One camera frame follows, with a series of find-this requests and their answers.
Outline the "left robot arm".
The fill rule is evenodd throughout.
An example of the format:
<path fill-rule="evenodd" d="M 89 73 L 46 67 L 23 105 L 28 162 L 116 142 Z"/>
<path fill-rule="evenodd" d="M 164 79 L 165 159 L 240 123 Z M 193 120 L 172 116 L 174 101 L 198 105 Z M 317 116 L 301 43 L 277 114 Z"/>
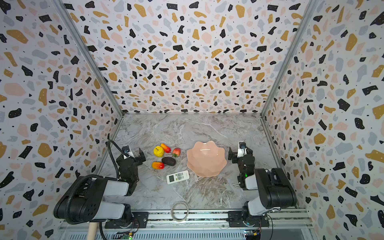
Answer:
<path fill-rule="evenodd" d="M 138 166 L 146 161 L 144 152 L 134 156 L 126 146 L 116 160 L 118 178 L 99 175 L 79 176 L 54 208 L 54 217 L 65 220 L 68 224 L 118 221 L 127 226 L 134 215 L 129 204 L 110 203 L 105 197 L 131 196 L 139 181 Z"/>

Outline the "yellow fake apple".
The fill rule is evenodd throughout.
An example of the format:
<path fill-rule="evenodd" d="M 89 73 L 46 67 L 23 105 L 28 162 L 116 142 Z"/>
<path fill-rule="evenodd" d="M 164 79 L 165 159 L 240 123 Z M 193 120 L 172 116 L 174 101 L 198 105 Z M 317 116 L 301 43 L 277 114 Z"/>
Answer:
<path fill-rule="evenodd" d="M 165 151 L 161 146 L 156 146 L 153 152 L 155 157 L 162 158 L 164 156 Z"/>

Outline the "dark fake avocado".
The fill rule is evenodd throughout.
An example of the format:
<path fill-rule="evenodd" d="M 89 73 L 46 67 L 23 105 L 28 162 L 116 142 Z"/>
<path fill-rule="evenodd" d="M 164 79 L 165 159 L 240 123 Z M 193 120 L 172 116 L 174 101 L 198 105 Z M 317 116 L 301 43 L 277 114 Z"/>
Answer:
<path fill-rule="evenodd" d="M 164 157 L 162 158 L 162 163 L 167 166 L 175 166 L 177 162 L 172 157 Z"/>

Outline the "red fake strawberry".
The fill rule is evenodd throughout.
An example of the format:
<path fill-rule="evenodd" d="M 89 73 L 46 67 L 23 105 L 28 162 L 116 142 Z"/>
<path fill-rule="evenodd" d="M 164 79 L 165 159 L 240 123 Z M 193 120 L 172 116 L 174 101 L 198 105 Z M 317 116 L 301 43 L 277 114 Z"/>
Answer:
<path fill-rule="evenodd" d="M 180 148 L 175 148 L 173 151 L 172 151 L 172 156 L 177 158 L 181 155 L 181 149 Z"/>

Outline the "red yellow fake mango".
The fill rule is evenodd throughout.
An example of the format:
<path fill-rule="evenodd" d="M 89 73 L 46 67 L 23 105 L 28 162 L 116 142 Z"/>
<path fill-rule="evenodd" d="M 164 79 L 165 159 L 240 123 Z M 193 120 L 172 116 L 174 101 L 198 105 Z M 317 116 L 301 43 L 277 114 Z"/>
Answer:
<path fill-rule="evenodd" d="M 161 147 L 162 147 L 162 149 L 164 150 L 164 152 L 167 153 L 167 154 L 171 153 L 171 151 L 172 151 L 171 148 L 168 147 L 168 146 L 165 145 L 165 144 L 161 144 Z"/>

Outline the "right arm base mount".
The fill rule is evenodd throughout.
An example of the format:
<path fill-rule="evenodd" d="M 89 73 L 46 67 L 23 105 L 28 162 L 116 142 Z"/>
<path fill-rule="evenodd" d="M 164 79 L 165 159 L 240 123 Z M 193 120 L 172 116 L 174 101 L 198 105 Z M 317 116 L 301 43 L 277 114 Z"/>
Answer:
<path fill-rule="evenodd" d="M 230 228 L 264 228 L 270 223 L 266 216 L 251 216 L 243 211 L 228 211 L 227 222 Z"/>

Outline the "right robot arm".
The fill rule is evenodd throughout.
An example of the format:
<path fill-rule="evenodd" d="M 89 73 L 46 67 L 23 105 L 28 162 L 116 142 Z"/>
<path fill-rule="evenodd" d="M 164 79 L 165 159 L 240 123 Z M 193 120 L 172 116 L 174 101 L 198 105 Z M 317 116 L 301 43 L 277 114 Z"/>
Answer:
<path fill-rule="evenodd" d="M 228 160 L 238 165 L 240 188 L 244 191 L 258 191 L 259 193 L 255 199 L 244 204 L 242 208 L 244 219 L 296 206 L 295 190 L 283 169 L 256 168 L 256 158 L 245 142 L 239 143 L 236 152 L 229 149 Z"/>

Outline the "orange red fake mango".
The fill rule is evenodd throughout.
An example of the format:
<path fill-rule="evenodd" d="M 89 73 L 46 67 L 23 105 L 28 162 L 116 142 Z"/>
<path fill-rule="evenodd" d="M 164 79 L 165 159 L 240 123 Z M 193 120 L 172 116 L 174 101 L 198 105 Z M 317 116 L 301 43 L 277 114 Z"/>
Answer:
<path fill-rule="evenodd" d="M 162 162 L 153 162 L 152 163 L 152 168 L 155 170 L 162 170 L 165 168 L 165 164 Z"/>

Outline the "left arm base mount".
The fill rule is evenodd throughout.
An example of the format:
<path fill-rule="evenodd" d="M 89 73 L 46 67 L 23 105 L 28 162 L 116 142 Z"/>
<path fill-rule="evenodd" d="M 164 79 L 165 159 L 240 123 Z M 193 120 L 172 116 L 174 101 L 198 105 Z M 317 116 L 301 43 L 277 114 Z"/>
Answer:
<path fill-rule="evenodd" d="M 145 229 L 149 220 L 149 212 L 131 212 L 125 218 L 110 220 L 105 223 L 105 229 L 117 229 L 119 231 L 133 231 Z"/>

